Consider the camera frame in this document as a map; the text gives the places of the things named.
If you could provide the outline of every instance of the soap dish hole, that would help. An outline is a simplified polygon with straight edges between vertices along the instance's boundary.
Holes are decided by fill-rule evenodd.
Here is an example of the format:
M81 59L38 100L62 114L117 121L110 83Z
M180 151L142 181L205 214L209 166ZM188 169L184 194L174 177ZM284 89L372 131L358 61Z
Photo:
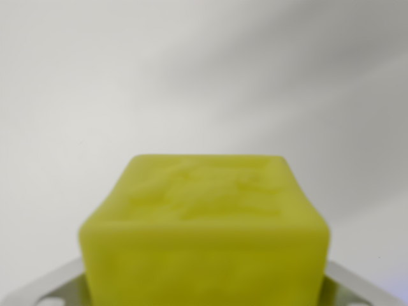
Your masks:
M36 306L66 306L66 303L62 298L49 296L41 299Z

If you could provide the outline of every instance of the yellow soap bar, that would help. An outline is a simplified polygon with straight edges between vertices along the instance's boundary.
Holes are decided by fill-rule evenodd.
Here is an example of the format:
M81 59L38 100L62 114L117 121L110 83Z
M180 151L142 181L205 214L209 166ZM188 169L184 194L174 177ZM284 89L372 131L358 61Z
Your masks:
M279 156L137 156L80 230L93 306L315 306L328 242Z

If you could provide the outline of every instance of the soap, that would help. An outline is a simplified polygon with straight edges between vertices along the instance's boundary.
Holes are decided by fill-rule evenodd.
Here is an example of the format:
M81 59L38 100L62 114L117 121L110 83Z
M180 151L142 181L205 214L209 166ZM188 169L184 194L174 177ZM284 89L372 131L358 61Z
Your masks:
M330 235L283 157L152 154L79 238L92 306L316 306Z

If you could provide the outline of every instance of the white wall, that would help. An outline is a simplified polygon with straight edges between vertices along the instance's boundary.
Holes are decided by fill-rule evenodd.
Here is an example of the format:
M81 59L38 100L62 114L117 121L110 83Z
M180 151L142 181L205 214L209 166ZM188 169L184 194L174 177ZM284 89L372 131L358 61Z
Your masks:
M0 2L0 298L141 153L286 156L330 257L408 301L408 3Z

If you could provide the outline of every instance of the embossed soap surface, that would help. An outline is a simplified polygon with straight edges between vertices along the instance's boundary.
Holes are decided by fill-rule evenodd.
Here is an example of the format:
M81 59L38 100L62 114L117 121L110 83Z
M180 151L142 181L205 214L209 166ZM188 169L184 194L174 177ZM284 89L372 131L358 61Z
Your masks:
M80 230L93 306L315 306L328 242L278 156L135 157Z

